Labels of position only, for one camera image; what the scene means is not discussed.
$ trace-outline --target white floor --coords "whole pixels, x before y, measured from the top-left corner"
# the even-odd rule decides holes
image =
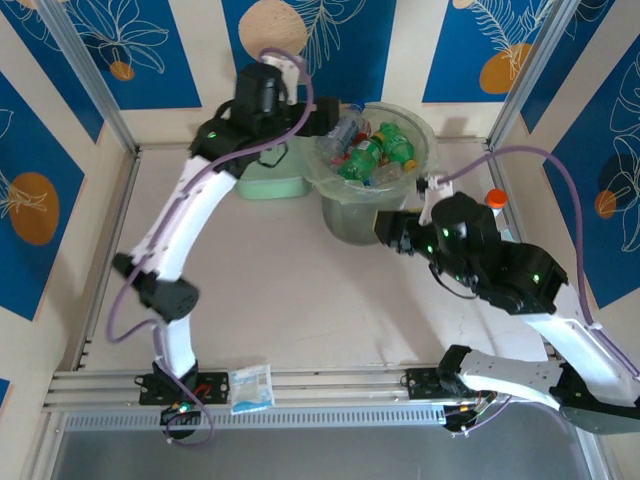
[[[482,146],[442,144],[439,153],[441,168],[453,172],[480,156]],[[144,153],[119,251],[129,252],[144,236],[185,155],[180,150]],[[456,188],[482,199],[491,188],[488,169],[472,172]],[[185,277],[201,290],[192,330],[202,367],[433,364],[453,343],[522,360],[546,358],[537,333],[488,304],[444,291],[426,260],[334,238],[315,192],[272,201],[230,194],[192,250]],[[112,273],[86,369],[148,369],[153,361],[149,332],[119,346],[105,339],[106,316],[121,285]],[[143,319],[131,293],[117,330]]]

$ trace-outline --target wire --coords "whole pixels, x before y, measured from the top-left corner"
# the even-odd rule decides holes
[[[225,114],[225,112],[227,110],[229,110],[229,107],[233,105],[233,100],[227,100],[226,102],[224,102],[222,105],[220,105],[218,107],[218,109],[216,110],[215,115],[213,116],[213,118],[221,118],[222,115]]]
[[[500,415],[505,408],[507,408],[507,406],[509,405],[509,402],[511,401],[511,399],[513,398],[512,395],[509,395],[504,403],[502,405],[500,405],[500,407],[493,413],[493,415],[491,415],[490,417],[488,417],[484,422],[481,423],[476,423],[474,426],[469,427],[469,428],[465,428],[463,431],[461,432],[454,432],[452,433],[452,435],[454,437],[458,437],[460,435],[465,435],[467,436],[469,433],[473,432],[474,430],[477,430],[478,428],[486,425],[487,423],[489,423],[491,420],[493,420],[494,418],[496,418],[498,415]]]
[[[278,55],[281,55],[281,56],[287,58],[300,71],[300,77],[304,81],[305,87],[307,89],[307,101],[306,101],[306,104],[305,104],[305,108],[304,108],[304,110],[302,112],[302,116],[298,119],[296,124],[291,129],[289,129],[287,132],[285,132],[284,134],[282,134],[278,138],[276,138],[274,140],[271,140],[271,141],[268,141],[268,142],[265,142],[262,145],[256,145],[256,146],[253,146],[253,147],[245,148],[243,150],[238,150],[237,152],[231,152],[231,153],[228,153],[226,155],[223,155],[220,158],[218,158],[218,159],[214,160],[213,162],[211,162],[205,168],[201,169],[191,179],[191,181],[189,181],[187,183],[187,185],[185,185],[185,187],[181,191],[182,196],[177,198],[176,200],[174,200],[174,202],[171,204],[171,206],[167,209],[167,212],[162,217],[162,220],[160,221],[160,223],[158,225],[158,228],[156,229],[155,233],[153,234],[151,240],[149,241],[149,244],[147,246],[147,250],[149,252],[153,252],[153,249],[157,245],[158,240],[164,234],[164,232],[166,231],[168,225],[173,221],[175,216],[178,214],[179,207],[182,204],[182,202],[184,202],[184,200],[189,197],[189,194],[191,193],[191,191],[200,183],[200,181],[206,175],[208,175],[216,167],[218,167],[219,165],[222,165],[225,162],[229,162],[231,160],[234,160],[234,159],[239,158],[239,157],[243,157],[245,155],[252,155],[254,153],[260,153],[263,150],[267,150],[269,148],[273,148],[273,147],[275,147],[275,146],[277,146],[277,145],[279,145],[279,144],[281,144],[283,142],[288,141],[290,138],[292,138],[304,126],[304,124],[309,119],[309,116],[311,115],[311,109],[313,108],[313,101],[314,101],[313,85],[311,83],[311,77],[307,74],[307,72],[305,70],[304,62],[298,60],[298,58],[296,58],[295,56],[293,56],[290,53],[286,52],[285,50],[282,50],[282,49],[279,49],[279,48],[266,48],[266,49],[262,50],[262,52],[260,52],[260,58],[262,58],[264,55],[266,55],[268,53],[275,53],[275,54],[278,54]],[[195,405],[197,405],[197,407],[206,415],[207,419],[209,420],[209,427],[210,427],[209,428],[209,435],[207,436],[207,438],[204,441],[198,442],[198,443],[183,443],[183,442],[179,442],[179,441],[175,441],[174,439],[171,439],[172,443],[175,444],[175,445],[185,446],[185,447],[203,446],[203,445],[206,445],[207,443],[209,443],[213,439],[213,434],[214,434],[214,419],[213,419],[213,415],[211,414],[210,410],[207,407],[205,407],[205,405],[200,401],[200,399],[198,397],[196,397],[180,381],[180,379],[177,378],[173,374],[173,372],[171,371],[171,368],[169,368],[169,365],[167,365],[167,363],[166,363],[166,352],[164,351],[163,342],[161,341],[161,339],[159,337],[160,328],[161,328],[161,325],[160,325],[159,321],[155,320],[155,319],[144,320],[144,321],[140,322],[138,325],[136,325],[133,328],[131,328],[124,335],[121,335],[119,337],[116,336],[115,333],[114,333],[115,320],[116,320],[116,317],[117,317],[118,312],[120,310],[120,307],[122,306],[122,301],[124,299],[124,296],[126,295],[126,293],[129,290],[129,288],[131,288],[131,285],[133,284],[133,281],[135,280],[137,275],[142,271],[142,269],[144,268],[144,265],[149,260],[149,258],[151,258],[151,253],[147,254],[147,255],[144,255],[141,258],[140,262],[138,262],[138,264],[135,266],[135,268],[131,271],[129,276],[126,278],[126,280],[124,282],[124,285],[122,286],[122,288],[118,292],[118,295],[116,295],[116,298],[115,298],[115,300],[113,302],[113,305],[111,306],[111,310],[109,311],[109,316],[108,316],[108,319],[107,319],[106,337],[107,337],[107,340],[110,343],[119,344],[119,343],[122,343],[123,341],[127,340],[129,337],[131,337],[136,332],[138,332],[139,330],[141,330],[142,328],[144,328],[146,326],[150,326],[153,329],[154,347],[156,349],[156,356],[157,356],[158,365],[160,366],[160,368],[162,368],[162,370],[167,375],[169,375],[169,377],[176,383],[176,385],[178,385],[178,387],[180,387],[180,389],[187,395],[187,397],[189,397],[195,403]],[[167,425],[167,431],[165,432],[166,435],[169,434],[168,428],[169,428],[169,425]]]
[[[278,158],[278,160],[276,160],[275,163],[265,163],[262,160],[258,160],[258,165],[262,165],[263,167],[266,167],[266,168],[276,168],[278,164],[282,161],[282,159],[287,156],[287,153],[289,153],[289,145],[287,144],[287,142],[284,142],[283,145],[284,145],[284,153],[280,155],[280,158]]]
[[[429,264],[429,270],[431,271],[433,278],[435,278],[436,282],[438,282],[438,285],[440,285],[442,288],[447,290],[449,293],[453,293],[456,297],[462,298],[463,300],[475,300],[476,298],[478,298],[478,295],[473,295],[473,296],[462,295],[458,292],[455,292],[451,287],[445,285],[436,270],[436,266],[433,263]]]
[[[567,186],[569,187],[569,193],[571,194],[571,200],[573,201],[573,207],[576,214],[576,264],[577,264],[577,273],[578,273],[578,298],[580,302],[580,307],[582,308],[582,312],[584,314],[585,322],[588,326],[594,325],[596,322],[593,319],[593,315],[591,315],[591,310],[589,308],[589,301],[587,300],[587,291],[585,286],[585,273],[584,273],[584,224],[582,220],[582,205],[580,203],[580,196],[578,195],[578,189],[576,188],[576,184],[571,178],[571,174],[567,167],[564,166],[562,161],[556,157],[554,154],[547,152],[542,148],[530,147],[526,145],[513,145],[510,147],[503,147],[493,152],[487,153],[477,160],[471,162],[466,167],[458,170],[456,173],[449,175],[447,177],[441,178],[438,180],[439,184],[451,182],[453,180],[457,180],[458,178],[466,175],[471,170],[475,169],[479,165],[496,158],[500,155],[506,155],[508,153],[515,152],[525,152],[525,153],[533,153],[536,155],[540,155],[547,160],[549,160],[553,165],[560,171],[562,177],[564,178]],[[609,350],[613,356],[615,356],[631,373],[634,377],[640,376],[640,371],[633,364],[633,362],[627,357],[622,350],[620,350],[600,329],[593,329],[593,335],[598,338],[604,347]]]

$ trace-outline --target green plastic bottle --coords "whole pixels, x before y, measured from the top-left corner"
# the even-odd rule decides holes
[[[405,170],[411,170],[418,165],[413,158],[413,145],[395,123],[383,122],[380,124],[380,130],[371,138],[381,143],[390,161],[399,163]]]
[[[382,155],[382,144],[377,138],[363,140],[351,152],[349,159],[342,164],[338,173],[347,180],[364,182],[375,170]]]

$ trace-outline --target blue panel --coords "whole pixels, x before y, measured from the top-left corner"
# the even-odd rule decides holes
[[[578,6],[558,46],[522,107],[522,118],[529,132],[532,132],[540,121],[614,1],[583,0]]]
[[[0,0],[0,10],[18,33],[31,55],[45,71],[87,134],[96,142],[104,123],[80,80],[58,50],[35,10],[14,0]]]
[[[268,0],[278,5],[278,0]],[[242,45],[238,25],[254,5],[267,2],[222,0],[236,70],[254,60]],[[313,73],[317,95],[342,101],[379,101],[391,42],[396,0],[290,0],[286,11],[302,19],[309,34],[303,50]],[[271,29],[286,29],[280,22],[293,21],[282,10],[266,17]]]
[[[0,306],[33,320],[84,174],[1,74],[0,152]]]
[[[603,307],[640,287],[640,37],[554,153],[578,187],[587,278]],[[548,162],[545,170],[575,242],[567,187]]]
[[[120,108],[202,106],[168,0],[68,0],[62,5]],[[88,97],[37,12],[14,0],[0,0],[0,6],[75,111],[76,97]],[[92,138],[97,138],[93,130]]]
[[[64,5],[120,108],[202,106],[168,0]]]
[[[4,378],[0,378],[0,410],[2,410],[2,404],[4,403],[4,397],[9,391],[9,381]]]
[[[552,3],[451,0],[423,102],[503,101]]]

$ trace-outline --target robotic arm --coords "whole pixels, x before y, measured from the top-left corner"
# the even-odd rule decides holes
[[[311,113],[296,104],[301,65],[291,58],[264,57],[240,72],[233,100],[204,123],[191,144],[176,188],[158,220],[130,254],[118,253],[114,268],[127,279],[109,317],[107,335],[119,342],[143,325],[154,333],[153,373],[140,380],[141,404],[171,405],[162,412],[167,434],[183,438],[191,432],[169,432],[169,425],[191,417],[194,400],[217,403],[211,392],[224,381],[198,372],[191,347],[190,313],[198,289],[182,271],[207,219],[260,151],[297,135],[325,135],[338,120],[339,101],[319,98]],[[226,111],[228,118],[223,118]],[[429,181],[420,179],[426,192]],[[559,410],[585,430],[606,434],[640,431],[640,382],[612,351],[598,325],[588,325],[565,271],[543,249],[502,241],[491,209],[448,185],[444,199],[422,213],[380,212],[375,231],[398,253],[418,253],[441,283],[443,273],[471,289],[480,299],[510,315],[520,316],[543,335],[563,361],[522,362],[485,355],[453,345],[437,369],[409,369],[410,398],[477,398],[495,400],[492,392],[529,399]],[[120,338],[113,321],[124,292],[131,286],[150,319]],[[226,403],[222,389],[218,403]],[[447,417],[447,428],[469,425]]]
[[[273,52],[285,58],[261,55],[261,63],[239,73],[235,98],[221,105],[214,118],[199,128],[180,179],[154,225],[130,254],[118,253],[112,262],[127,281],[112,308],[107,336],[118,343],[142,326],[151,325],[156,350],[154,373],[137,381],[143,392],[152,393],[141,394],[141,403],[172,405],[163,411],[161,423],[174,438],[186,435],[169,432],[168,426],[190,409],[194,395],[202,403],[216,403],[206,392],[220,392],[222,387],[217,400],[226,402],[224,380],[213,385],[214,374],[200,374],[191,347],[190,314],[199,292],[181,276],[191,247],[246,168],[260,162],[261,151],[293,135],[325,135],[339,117],[337,98],[318,98],[313,104],[310,79],[303,73],[301,59],[277,49],[267,50],[270,52],[263,54]],[[296,102],[300,74],[307,84],[306,105]],[[223,118],[227,111],[228,118]],[[138,293],[149,320],[116,338],[113,321],[128,287]],[[180,423],[188,419],[181,418]]]
[[[429,184],[419,180],[418,189],[425,193]],[[601,326],[587,325],[566,272],[535,245],[503,241],[489,207],[464,193],[453,195],[450,185],[444,195],[451,196],[430,215],[428,207],[422,213],[380,212],[380,241],[398,253],[425,257],[439,283],[446,273],[478,298],[519,316],[564,360],[523,362],[454,345],[427,383],[456,396],[496,391],[539,402],[594,433],[640,431],[639,379],[601,340]],[[413,378],[413,384],[423,380]]]

